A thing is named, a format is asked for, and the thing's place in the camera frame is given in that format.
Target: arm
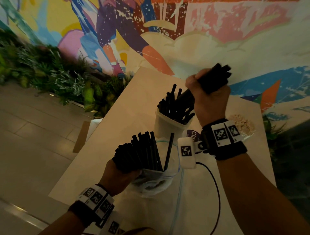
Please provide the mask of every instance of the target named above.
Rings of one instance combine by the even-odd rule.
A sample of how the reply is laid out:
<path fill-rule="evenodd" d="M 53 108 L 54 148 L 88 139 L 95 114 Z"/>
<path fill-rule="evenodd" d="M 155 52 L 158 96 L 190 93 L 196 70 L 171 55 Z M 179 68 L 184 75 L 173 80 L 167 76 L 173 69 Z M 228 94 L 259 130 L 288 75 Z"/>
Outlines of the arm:
<path fill-rule="evenodd" d="M 207 95 L 197 82 L 207 71 L 201 70 L 186 80 L 201 126 L 225 118 L 230 94 L 229 87 L 223 86 Z M 245 235 L 310 234 L 309 224 L 246 153 L 217 161 L 217 165 L 229 205 Z"/>
<path fill-rule="evenodd" d="M 99 184 L 104 186 L 111 196 L 115 196 L 124 191 L 139 174 L 140 171 L 123 174 L 116 168 L 115 163 L 110 160 L 107 162 Z M 85 227 L 81 220 L 74 213 L 68 211 L 40 232 L 39 235 L 81 235 L 84 230 Z"/>

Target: dark tile floor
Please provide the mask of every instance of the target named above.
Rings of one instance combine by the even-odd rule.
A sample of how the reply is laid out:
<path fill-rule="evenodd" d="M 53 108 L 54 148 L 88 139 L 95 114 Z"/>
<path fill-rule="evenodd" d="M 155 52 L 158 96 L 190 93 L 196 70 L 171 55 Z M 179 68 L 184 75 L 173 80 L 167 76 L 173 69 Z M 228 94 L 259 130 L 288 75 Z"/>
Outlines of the dark tile floor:
<path fill-rule="evenodd" d="M 277 187 L 310 222 L 310 120 L 280 134 L 276 145 Z"/>

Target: painted wall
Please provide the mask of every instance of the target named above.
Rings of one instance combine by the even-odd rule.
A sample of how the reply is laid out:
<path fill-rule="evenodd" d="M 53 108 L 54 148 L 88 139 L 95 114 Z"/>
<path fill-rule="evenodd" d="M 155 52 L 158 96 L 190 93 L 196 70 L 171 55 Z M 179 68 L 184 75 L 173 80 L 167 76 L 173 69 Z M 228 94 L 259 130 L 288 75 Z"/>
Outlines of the painted wall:
<path fill-rule="evenodd" d="M 83 55 L 108 74 L 185 79 L 232 67 L 233 95 L 287 128 L 310 118 L 308 0 L 0 0 L 0 27 Z"/>

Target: bundle of black straws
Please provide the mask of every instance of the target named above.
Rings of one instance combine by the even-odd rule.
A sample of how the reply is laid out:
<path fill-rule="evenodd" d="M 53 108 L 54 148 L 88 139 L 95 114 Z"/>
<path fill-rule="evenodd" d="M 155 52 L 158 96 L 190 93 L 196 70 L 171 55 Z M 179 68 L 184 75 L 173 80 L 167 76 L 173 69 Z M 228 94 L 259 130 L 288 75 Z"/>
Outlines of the bundle of black straws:
<path fill-rule="evenodd" d="M 138 169 L 149 169 L 155 171 L 165 171 L 168 168 L 170 153 L 174 138 L 174 133 L 171 133 L 168 151 L 164 169 L 160 161 L 154 132 L 146 132 L 133 136 L 131 143 L 118 146 L 115 150 L 115 155 L 112 158 L 117 169 L 124 173 L 135 171 Z"/>
<path fill-rule="evenodd" d="M 215 92 L 228 83 L 227 79 L 231 76 L 231 73 L 228 72 L 230 69 L 228 65 L 222 67 L 220 64 L 216 64 L 199 78 L 198 82 L 207 94 Z M 182 93 L 181 88 L 175 99 L 175 89 L 176 84 L 173 85 L 171 92 L 167 93 L 166 98 L 162 99 L 157 107 L 159 112 L 165 116 L 186 125 L 195 116 L 194 113 L 191 113 L 194 109 L 195 99 L 189 89 Z"/>

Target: pile of wood shavings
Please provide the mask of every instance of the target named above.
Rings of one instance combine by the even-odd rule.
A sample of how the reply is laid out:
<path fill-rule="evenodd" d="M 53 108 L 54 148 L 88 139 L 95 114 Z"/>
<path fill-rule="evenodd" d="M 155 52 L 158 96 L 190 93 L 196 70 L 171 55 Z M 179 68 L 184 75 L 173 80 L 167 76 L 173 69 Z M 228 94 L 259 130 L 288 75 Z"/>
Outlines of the pile of wood shavings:
<path fill-rule="evenodd" d="M 240 114 L 233 114 L 228 117 L 228 120 L 231 120 L 235 123 L 237 129 L 239 130 L 240 134 L 245 136 L 245 135 L 252 135 L 255 132 L 255 127 L 254 124 L 245 119 L 243 116 Z"/>

